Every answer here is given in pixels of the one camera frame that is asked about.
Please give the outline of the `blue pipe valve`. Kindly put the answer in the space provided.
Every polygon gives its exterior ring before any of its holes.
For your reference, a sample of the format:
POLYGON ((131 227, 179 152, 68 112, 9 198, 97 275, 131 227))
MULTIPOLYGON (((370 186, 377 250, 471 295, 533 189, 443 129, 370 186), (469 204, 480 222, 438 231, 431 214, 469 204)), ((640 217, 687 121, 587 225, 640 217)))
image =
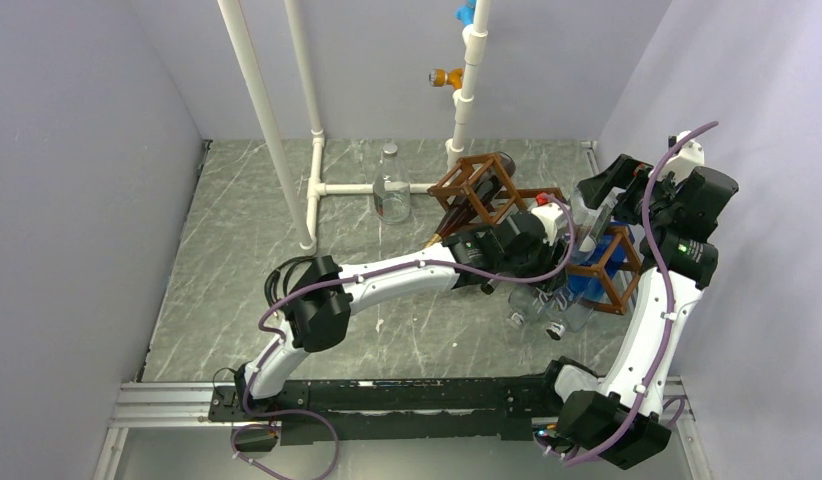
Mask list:
POLYGON ((476 0, 465 0, 464 4, 456 10, 455 18, 462 24, 463 27, 467 27, 474 23, 476 4, 476 0))

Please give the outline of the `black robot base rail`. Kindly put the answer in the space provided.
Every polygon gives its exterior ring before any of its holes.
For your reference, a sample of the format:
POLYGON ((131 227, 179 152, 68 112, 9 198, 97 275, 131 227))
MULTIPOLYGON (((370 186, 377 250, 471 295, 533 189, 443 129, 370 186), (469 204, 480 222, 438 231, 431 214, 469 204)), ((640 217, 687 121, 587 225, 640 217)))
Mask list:
POLYGON ((215 423, 274 421, 284 445, 316 441, 497 437, 529 441, 563 401, 544 375, 288 380, 268 399, 240 398, 242 384, 213 388, 215 423))

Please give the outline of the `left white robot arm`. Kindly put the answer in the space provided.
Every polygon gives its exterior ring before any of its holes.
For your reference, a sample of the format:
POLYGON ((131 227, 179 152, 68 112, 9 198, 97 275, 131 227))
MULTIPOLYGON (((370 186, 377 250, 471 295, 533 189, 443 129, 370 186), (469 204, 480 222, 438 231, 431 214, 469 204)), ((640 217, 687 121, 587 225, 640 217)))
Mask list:
POLYGON ((235 407, 251 420, 266 417, 290 375, 312 353, 331 349, 350 319, 381 303, 426 291, 486 283, 535 284, 557 276, 575 251, 568 209, 535 207, 495 226, 477 227, 419 251, 368 264, 312 260, 297 284, 268 312, 282 324, 262 331, 273 339, 235 375, 235 407))

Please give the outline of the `dark red wine bottle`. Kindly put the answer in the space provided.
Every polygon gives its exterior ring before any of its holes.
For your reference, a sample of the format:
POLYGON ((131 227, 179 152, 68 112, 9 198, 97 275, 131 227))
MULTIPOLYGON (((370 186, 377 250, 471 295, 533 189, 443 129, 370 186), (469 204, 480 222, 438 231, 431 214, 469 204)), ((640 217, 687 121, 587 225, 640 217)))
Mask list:
POLYGON ((516 198, 511 177, 516 171, 514 160, 504 152, 492 152, 460 158, 454 167, 427 193, 436 198, 445 214, 426 247, 445 240, 462 228, 480 224, 494 225, 514 205, 524 207, 516 198))

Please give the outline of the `dark green wine bottle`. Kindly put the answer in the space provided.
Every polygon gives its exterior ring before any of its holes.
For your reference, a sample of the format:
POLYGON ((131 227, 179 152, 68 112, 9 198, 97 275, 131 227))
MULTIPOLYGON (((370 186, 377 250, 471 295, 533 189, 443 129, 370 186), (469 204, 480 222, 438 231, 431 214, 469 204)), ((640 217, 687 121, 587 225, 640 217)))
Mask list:
POLYGON ((493 275, 486 277, 480 284, 479 289, 485 295, 492 295, 501 283, 508 282, 508 280, 509 276, 507 275, 493 275))

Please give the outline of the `clear glass bottle white cap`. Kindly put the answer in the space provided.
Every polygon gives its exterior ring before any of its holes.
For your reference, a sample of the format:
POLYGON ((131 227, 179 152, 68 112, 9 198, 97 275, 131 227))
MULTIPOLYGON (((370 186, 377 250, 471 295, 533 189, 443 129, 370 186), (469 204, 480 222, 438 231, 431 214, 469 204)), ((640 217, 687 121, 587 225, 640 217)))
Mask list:
POLYGON ((581 191, 576 188, 571 196, 573 220, 576 224, 576 247, 571 256, 573 264, 586 262, 596 250, 599 240, 610 223, 616 205, 616 194, 606 195, 597 208, 590 208, 581 191))

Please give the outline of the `orange pipe valve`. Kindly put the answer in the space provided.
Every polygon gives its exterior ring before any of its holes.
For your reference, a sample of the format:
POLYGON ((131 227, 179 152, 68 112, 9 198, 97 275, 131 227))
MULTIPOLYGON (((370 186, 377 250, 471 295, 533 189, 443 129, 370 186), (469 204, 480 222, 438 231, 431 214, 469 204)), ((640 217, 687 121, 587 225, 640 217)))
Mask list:
POLYGON ((432 87, 450 86, 455 91, 462 88, 464 70, 459 67, 453 70, 433 69, 428 75, 429 84, 432 87))

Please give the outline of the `clear glass bottle silver cap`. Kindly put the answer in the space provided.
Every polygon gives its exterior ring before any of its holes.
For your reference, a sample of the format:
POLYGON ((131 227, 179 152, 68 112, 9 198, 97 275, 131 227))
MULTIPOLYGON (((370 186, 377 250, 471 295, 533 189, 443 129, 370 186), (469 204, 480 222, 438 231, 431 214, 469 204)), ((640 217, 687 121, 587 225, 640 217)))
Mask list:
POLYGON ((410 175, 399 156, 398 146, 386 142, 382 146, 372 183, 374 212, 382 222, 398 224, 410 216, 410 185, 410 175))

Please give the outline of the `blue label clear bottle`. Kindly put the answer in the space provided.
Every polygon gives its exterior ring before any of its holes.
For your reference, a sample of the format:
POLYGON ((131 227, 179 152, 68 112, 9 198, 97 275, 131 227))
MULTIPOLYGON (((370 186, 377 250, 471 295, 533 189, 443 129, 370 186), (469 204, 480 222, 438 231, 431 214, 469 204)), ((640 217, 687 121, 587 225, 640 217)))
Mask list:
POLYGON ((513 327, 524 327, 530 323, 546 325, 547 309, 553 303, 568 305, 578 299, 599 303, 607 297, 605 289, 596 277, 567 274, 568 283, 552 295, 545 295, 540 287, 518 284, 508 298, 511 309, 506 321, 513 327))

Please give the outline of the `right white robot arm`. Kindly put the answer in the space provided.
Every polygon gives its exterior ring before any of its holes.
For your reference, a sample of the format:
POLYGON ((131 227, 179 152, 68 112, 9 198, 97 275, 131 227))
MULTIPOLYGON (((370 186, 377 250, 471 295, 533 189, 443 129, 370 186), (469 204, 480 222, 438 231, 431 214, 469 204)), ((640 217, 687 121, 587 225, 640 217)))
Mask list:
POLYGON ((619 189, 615 220, 641 225, 645 238, 635 310, 609 372, 599 376, 566 357, 538 388, 556 434, 583 455, 627 470, 660 453, 671 430, 660 422, 666 377, 685 323, 710 284, 718 250, 708 241, 737 182, 699 156, 672 157, 661 171, 619 156, 578 188, 590 206, 619 189))

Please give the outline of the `clear square bottle black cap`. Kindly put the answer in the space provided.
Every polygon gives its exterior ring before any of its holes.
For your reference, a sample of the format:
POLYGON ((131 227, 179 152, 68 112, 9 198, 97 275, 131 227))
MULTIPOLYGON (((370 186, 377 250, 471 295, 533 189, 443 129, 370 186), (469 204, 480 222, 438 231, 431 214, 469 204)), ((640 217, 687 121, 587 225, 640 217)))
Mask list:
POLYGON ((594 303, 578 299, 573 303, 553 303, 547 309, 547 320, 544 330, 553 340, 561 340, 568 333, 578 333, 596 315, 594 303))

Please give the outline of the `brown wooden wine rack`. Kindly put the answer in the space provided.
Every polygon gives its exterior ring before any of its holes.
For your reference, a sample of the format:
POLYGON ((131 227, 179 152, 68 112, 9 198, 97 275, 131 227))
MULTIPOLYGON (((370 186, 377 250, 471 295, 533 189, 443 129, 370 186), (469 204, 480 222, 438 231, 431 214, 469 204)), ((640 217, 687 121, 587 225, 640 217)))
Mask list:
MULTIPOLYGON (((561 190, 557 187, 550 187, 550 188, 542 188, 542 189, 518 189, 516 188, 516 198, 517 200, 521 200, 524 204, 522 209, 519 209, 516 205, 512 206, 506 213, 505 216, 498 221, 494 225, 489 224, 480 224, 480 218, 476 217, 473 220, 473 226, 468 226, 458 230, 457 232, 453 233, 452 235, 457 235, 459 233, 464 232, 480 232, 483 228, 488 227, 493 229, 500 225, 506 223, 506 221, 519 213, 529 213, 529 209, 534 204, 535 196, 538 193, 546 192, 554 195, 557 200, 561 200, 563 198, 561 194, 561 190)), ((611 253, 606 252, 600 256, 600 259, 596 262, 588 261, 584 266, 577 266, 575 264, 570 264, 565 268, 565 272, 567 274, 575 274, 580 276, 586 276, 589 278, 596 277, 600 280, 601 284, 603 285, 607 297, 600 301, 599 303, 594 303, 597 311, 615 315, 623 315, 627 313, 629 310, 627 306, 627 302, 632 298, 633 294, 636 290, 636 281, 639 280, 640 275, 635 274, 634 277, 628 281, 626 288, 624 290, 619 290, 617 287, 613 285, 612 277, 613 274, 610 272, 611 266, 611 253)))

